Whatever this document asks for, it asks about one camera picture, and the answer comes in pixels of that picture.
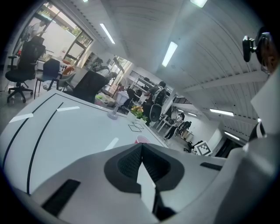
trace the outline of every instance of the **ceiling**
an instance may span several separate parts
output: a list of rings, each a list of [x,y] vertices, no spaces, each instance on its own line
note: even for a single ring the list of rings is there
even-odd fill
[[[208,0],[199,8],[190,0],[72,0],[108,51],[155,74],[186,97],[209,119],[248,140],[257,123],[251,99],[267,76],[255,55],[243,60],[242,39],[255,38],[262,26],[241,1]],[[100,23],[109,30],[115,45]],[[161,62],[170,41],[178,44],[167,67]],[[232,111],[229,118],[210,108]]]

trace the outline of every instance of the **red cup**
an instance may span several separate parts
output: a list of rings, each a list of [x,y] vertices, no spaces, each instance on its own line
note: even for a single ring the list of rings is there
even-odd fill
[[[146,137],[138,135],[136,137],[135,143],[151,143]]]

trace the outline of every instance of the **black stripe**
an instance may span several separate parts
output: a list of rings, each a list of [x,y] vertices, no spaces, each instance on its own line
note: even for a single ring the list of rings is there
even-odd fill
[[[32,112],[32,114],[36,111],[36,110],[38,110],[39,108],[40,108],[40,106],[42,106],[44,103],[46,103],[46,101],[48,101],[51,97],[53,97],[55,94],[53,94],[53,95],[51,95],[49,98],[47,98],[43,103],[41,103],[33,112]]]
[[[43,130],[42,130],[42,132],[41,132],[41,134],[40,134],[40,136],[39,136],[39,138],[38,138],[38,140],[37,140],[37,142],[36,142],[35,148],[34,148],[34,150],[33,150],[33,153],[32,153],[32,156],[31,156],[31,160],[30,160],[30,164],[29,164],[29,168],[28,168],[28,174],[27,174],[27,185],[26,185],[27,194],[29,194],[29,183],[30,183],[31,168],[32,168],[32,163],[33,163],[33,159],[34,159],[34,156],[35,156],[35,153],[36,153],[38,144],[39,144],[39,142],[40,142],[40,139],[41,139],[41,137],[42,137],[42,135],[43,135],[43,133],[44,133],[46,127],[48,126],[50,120],[51,120],[51,119],[53,118],[53,116],[55,115],[56,111],[57,111],[57,110],[54,111],[54,113],[53,113],[53,114],[51,115],[51,117],[49,118],[48,122],[45,124],[45,126],[44,126],[44,128],[43,128]]]
[[[21,130],[22,126],[25,124],[25,122],[27,122],[28,119],[29,119],[29,118],[25,119],[25,121],[20,125],[20,127],[18,128],[18,130],[16,131],[16,133],[14,134],[12,140],[10,141],[10,143],[9,143],[9,145],[8,145],[8,148],[7,148],[6,152],[5,152],[4,159],[3,159],[3,164],[2,164],[3,169],[4,169],[4,165],[5,165],[5,161],[6,161],[8,152],[9,152],[9,150],[10,150],[10,147],[11,147],[13,141],[14,141],[15,137],[17,136],[18,132]]]
[[[41,103],[33,112],[32,114],[37,110],[39,109],[47,100],[49,100],[51,97],[53,97],[55,94],[51,95],[49,98],[47,98],[43,103]],[[5,152],[5,155],[4,155],[4,159],[3,159],[3,165],[2,165],[2,169],[4,169],[4,165],[5,165],[5,161],[6,161],[6,158],[7,158],[7,155],[8,155],[8,152],[10,150],[10,147],[15,139],[15,137],[17,136],[18,132],[21,130],[21,128],[23,127],[23,125],[27,122],[29,118],[25,119],[25,121],[20,125],[20,127],[18,128],[18,130],[16,131],[16,133],[14,134],[12,140],[10,141],[9,145],[8,145],[8,148]]]
[[[218,170],[218,171],[220,171],[223,168],[223,166],[219,166],[219,165],[212,164],[212,163],[206,163],[206,162],[204,162],[200,165],[203,166],[203,167],[207,167],[209,169]]]
[[[68,98],[68,97],[66,97],[66,96],[62,96],[62,97],[66,98],[66,99],[69,99],[69,100],[73,100],[73,99]],[[87,105],[87,104],[85,104],[85,103],[79,102],[79,101],[77,101],[77,100],[73,100],[73,101],[75,101],[75,102],[77,102],[77,103],[81,103],[81,104],[86,105],[86,106],[89,106],[89,107],[92,107],[92,108],[97,109],[97,110],[102,110],[102,109],[100,109],[100,108],[96,108],[96,107]]]
[[[57,217],[71,196],[77,190],[81,182],[76,180],[67,180],[56,192],[42,205],[42,208],[53,216]]]

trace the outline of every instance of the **window frame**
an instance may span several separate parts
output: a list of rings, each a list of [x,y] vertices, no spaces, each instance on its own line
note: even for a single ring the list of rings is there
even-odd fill
[[[46,1],[46,2],[42,3],[42,5],[40,6],[40,8],[39,8],[39,9],[33,14],[33,16],[29,19],[27,25],[25,26],[24,30],[21,32],[21,35],[19,36],[19,38],[18,38],[18,40],[17,40],[17,44],[18,44],[18,42],[20,41],[20,38],[22,37],[23,33],[25,32],[26,28],[29,26],[29,24],[31,23],[31,21],[32,21],[33,18],[37,18],[37,19],[39,19],[39,20],[43,20],[43,19],[46,20],[45,17],[43,17],[42,15],[40,15],[40,14],[38,13],[38,11],[42,8],[42,6],[43,6],[45,3],[51,3],[51,4],[54,5],[59,11],[58,11],[57,14],[49,21],[48,25],[46,25],[46,26],[44,27],[43,31],[46,31],[46,29],[48,28],[48,26],[50,25],[50,23],[53,21],[53,19],[55,19],[55,18],[57,17],[57,15],[58,15],[60,12],[62,12],[65,16],[67,16],[67,17],[69,18],[69,16],[68,16],[63,10],[61,10],[59,7],[57,7],[55,3],[53,3],[53,2],[50,1],[50,0],[49,0],[49,1]],[[68,48],[68,50],[67,50],[67,52],[66,52],[66,54],[65,54],[65,56],[64,56],[63,59],[65,59],[66,57],[69,57],[69,58],[71,58],[71,59],[73,59],[73,60],[76,60],[76,62],[75,62],[75,64],[76,64],[76,63],[82,58],[84,52],[85,52],[86,49],[89,47],[89,45],[94,41],[94,39],[93,39],[86,31],[84,31],[79,25],[77,25],[77,24],[73,21],[73,19],[71,19],[71,18],[69,18],[69,19],[81,30],[81,32],[80,32],[79,35],[75,38],[75,40],[72,42],[72,44],[71,44],[70,47]],[[81,43],[78,42],[78,40],[77,40],[77,39],[80,37],[80,35],[81,35],[82,33],[84,33],[84,34],[85,34],[87,37],[89,37],[89,39],[90,39],[90,42],[89,42],[89,44],[87,45],[87,47],[85,47],[83,44],[81,44]],[[79,46],[81,46],[81,47],[84,49],[84,50],[82,51],[82,53],[80,54],[80,57],[79,57],[78,59],[68,54],[69,51],[71,50],[72,46],[74,45],[74,43],[78,44]]]

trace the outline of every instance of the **camera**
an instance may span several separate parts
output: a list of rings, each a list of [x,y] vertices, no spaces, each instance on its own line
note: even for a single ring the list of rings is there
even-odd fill
[[[255,40],[245,36],[242,41],[243,46],[243,58],[245,62],[249,62],[251,58],[251,53],[256,52],[257,48],[254,47]]]

